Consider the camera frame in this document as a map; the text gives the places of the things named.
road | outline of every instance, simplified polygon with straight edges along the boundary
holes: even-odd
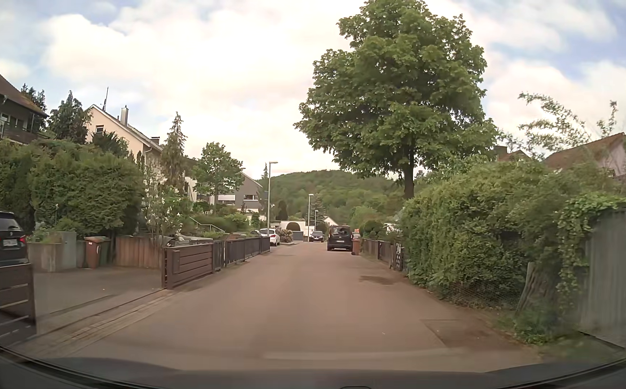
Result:
[[[307,242],[198,280],[173,304],[70,357],[187,370],[484,372],[538,362],[382,262]]]

windshield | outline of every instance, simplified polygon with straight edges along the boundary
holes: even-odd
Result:
[[[0,0],[0,345],[263,388],[623,360],[626,0]]]

dark van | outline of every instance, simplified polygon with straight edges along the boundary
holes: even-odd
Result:
[[[327,251],[345,249],[352,251],[352,229],[349,225],[331,225],[327,236]]]

hillside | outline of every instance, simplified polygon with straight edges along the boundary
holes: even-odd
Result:
[[[354,224],[366,219],[387,219],[395,215],[404,202],[400,188],[383,177],[361,179],[341,170],[315,170],[272,177],[270,201],[276,205],[285,200],[289,215],[305,218],[309,193],[316,194],[322,202],[326,216],[354,228],[359,227]]]

lamp post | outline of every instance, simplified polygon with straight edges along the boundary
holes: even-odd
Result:
[[[306,218],[308,219],[308,223],[306,224],[306,236],[308,236],[308,241],[311,241],[311,196],[312,193],[308,194],[308,213],[306,214]]]
[[[270,161],[267,163],[267,236],[269,236],[269,214],[270,214],[270,205],[269,205],[269,192],[270,186],[272,182],[272,164],[277,164],[277,161]]]

